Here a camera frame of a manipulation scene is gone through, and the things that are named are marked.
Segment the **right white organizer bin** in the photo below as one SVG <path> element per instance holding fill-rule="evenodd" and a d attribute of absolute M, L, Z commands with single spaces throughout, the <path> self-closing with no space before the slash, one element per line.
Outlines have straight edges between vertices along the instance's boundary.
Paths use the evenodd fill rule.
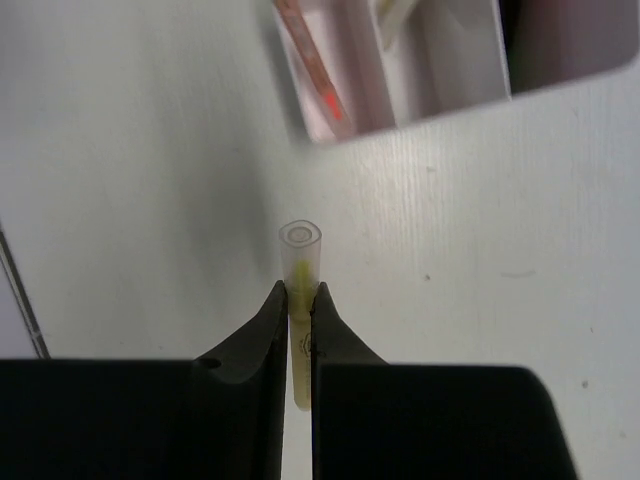
<path fill-rule="evenodd" d="M 310 140 L 338 143 L 396 126 L 383 67 L 373 1 L 298 1 L 318 51 L 351 121 L 336 139 L 319 109 L 310 78 L 272 3 L 276 28 Z"/>

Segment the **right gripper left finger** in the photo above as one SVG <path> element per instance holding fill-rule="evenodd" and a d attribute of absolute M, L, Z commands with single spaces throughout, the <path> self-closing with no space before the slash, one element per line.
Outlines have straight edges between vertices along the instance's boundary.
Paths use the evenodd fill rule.
<path fill-rule="evenodd" d="M 277 479 L 287 293 L 192 360 L 5 360 L 5 479 Z"/>

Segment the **orange pink pencil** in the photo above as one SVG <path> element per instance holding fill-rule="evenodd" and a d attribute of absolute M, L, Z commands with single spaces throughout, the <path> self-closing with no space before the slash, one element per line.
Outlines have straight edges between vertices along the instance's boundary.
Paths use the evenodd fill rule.
<path fill-rule="evenodd" d="M 303 17 L 298 1 L 274 1 L 302 64 L 310 78 L 316 100 L 329 129 L 336 139 L 351 133 L 351 121 Z"/>

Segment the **yellow stick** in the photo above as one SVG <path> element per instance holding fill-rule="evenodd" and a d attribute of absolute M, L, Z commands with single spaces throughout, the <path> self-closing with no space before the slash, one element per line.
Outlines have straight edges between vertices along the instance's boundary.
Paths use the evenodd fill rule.
<path fill-rule="evenodd" d="M 308 220 L 279 230 L 283 280 L 288 298 L 294 402 L 311 410 L 311 310 L 319 286 L 322 232 Z"/>

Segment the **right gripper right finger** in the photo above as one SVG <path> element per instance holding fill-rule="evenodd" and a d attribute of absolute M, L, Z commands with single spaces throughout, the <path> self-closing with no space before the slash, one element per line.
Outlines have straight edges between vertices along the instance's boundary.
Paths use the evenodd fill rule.
<path fill-rule="evenodd" d="M 312 310 L 317 479 L 573 479 L 553 401 L 519 366 L 391 364 L 341 319 L 326 284 Z"/>

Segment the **white organizer bin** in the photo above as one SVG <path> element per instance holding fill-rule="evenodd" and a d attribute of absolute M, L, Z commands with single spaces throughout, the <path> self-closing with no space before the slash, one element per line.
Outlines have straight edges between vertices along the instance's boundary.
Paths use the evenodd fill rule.
<path fill-rule="evenodd" d="M 636 1 L 373 1 L 396 126 L 610 73 L 639 55 Z"/>
<path fill-rule="evenodd" d="M 310 140 L 338 143 L 396 126 L 383 67 L 373 1 L 298 1 L 318 51 L 351 121 L 336 139 L 319 109 L 310 78 L 272 3 L 276 28 Z"/>

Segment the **metal table edge rail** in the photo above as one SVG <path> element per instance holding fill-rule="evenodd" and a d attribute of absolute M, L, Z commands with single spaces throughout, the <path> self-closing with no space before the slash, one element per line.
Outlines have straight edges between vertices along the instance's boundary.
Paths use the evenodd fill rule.
<path fill-rule="evenodd" d="M 17 302 L 17 308 L 20 311 L 23 323 L 28 332 L 29 340 L 34 347 L 35 354 L 40 359 L 49 360 L 51 358 L 49 349 L 46 345 L 44 335 L 40 325 L 38 324 L 27 291 L 20 277 L 4 230 L 1 230 L 1 263 L 4 272 L 8 277 L 8 282 L 11 285 L 11 289 Z"/>

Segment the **left white organizer bin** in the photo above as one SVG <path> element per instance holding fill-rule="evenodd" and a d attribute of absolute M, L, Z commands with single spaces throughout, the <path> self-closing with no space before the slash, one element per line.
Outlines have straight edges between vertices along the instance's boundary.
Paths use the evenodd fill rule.
<path fill-rule="evenodd" d="M 610 73 L 639 55 L 636 1 L 373 1 L 396 126 Z"/>

